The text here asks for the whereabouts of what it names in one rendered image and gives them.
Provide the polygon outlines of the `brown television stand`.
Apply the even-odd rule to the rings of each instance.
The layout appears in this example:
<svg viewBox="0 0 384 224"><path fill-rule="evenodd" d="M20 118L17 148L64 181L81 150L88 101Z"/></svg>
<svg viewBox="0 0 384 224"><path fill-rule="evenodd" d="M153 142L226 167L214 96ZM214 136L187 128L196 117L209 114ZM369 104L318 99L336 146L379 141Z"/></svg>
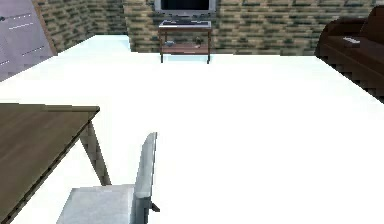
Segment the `brown television stand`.
<svg viewBox="0 0 384 224"><path fill-rule="evenodd" d="M211 56L212 25L210 21L164 20L158 26L160 61L169 55Z"/></svg>

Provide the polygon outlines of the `grey television set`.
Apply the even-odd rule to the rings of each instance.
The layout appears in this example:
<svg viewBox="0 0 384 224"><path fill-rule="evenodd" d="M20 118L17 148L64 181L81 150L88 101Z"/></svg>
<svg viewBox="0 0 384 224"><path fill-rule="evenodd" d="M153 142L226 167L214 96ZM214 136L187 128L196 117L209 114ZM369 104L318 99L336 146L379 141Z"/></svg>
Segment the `grey television set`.
<svg viewBox="0 0 384 224"><path fill-rule="evenodd" d="M216 0L154 0L155 11L175 16L200 16L216 11Z"/></svg>

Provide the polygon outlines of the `grey chair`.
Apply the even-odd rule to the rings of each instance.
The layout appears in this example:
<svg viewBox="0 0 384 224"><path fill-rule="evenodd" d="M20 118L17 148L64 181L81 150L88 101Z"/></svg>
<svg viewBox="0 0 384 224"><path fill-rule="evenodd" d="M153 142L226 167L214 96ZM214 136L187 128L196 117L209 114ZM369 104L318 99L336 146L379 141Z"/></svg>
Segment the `grey chair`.
<svg viewBox="0 0 384 224"><path fill-rule="evenodd" d="M157 133L144 143L134 184L73 188L56 224L148 224L152 201Z"/></svg>

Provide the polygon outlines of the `brown wooden table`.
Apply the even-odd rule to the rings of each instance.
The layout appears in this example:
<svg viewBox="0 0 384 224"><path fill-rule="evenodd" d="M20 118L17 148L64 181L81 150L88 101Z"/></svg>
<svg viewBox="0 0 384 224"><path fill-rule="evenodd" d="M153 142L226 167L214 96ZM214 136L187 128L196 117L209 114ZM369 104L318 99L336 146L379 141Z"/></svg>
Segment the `brown wooden table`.
<svg viewBox="0 0 384 224"><path fill-rule="evenodd" d="M0 224L10 224L76 142L111 183L92 119L98 106L0 103Z"/></svg>

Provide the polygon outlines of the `dark brown sofa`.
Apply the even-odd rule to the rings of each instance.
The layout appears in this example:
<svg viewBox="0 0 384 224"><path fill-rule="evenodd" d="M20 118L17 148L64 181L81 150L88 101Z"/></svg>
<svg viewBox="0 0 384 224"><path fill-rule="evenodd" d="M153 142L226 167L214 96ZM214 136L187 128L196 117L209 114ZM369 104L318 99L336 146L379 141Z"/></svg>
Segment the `dark brown sofa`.
<svg viewBox="0 0 384 224"><path fill-rule="evenodd" d="M384 104L384 5L375 6L366 18L328 23L314 55Z"/></svg>

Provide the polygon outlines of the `grey room door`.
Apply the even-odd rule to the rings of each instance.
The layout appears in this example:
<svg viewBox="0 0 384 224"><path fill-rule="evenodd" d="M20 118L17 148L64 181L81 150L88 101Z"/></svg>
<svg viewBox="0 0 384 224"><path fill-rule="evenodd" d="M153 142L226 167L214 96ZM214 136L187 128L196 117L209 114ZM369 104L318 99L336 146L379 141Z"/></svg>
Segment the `grey room door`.
<svg viewBox="0 0 384 224"><path fill-rule="evenodd" d="M32 0L0 0L0 82L53 55Z"/></svg>

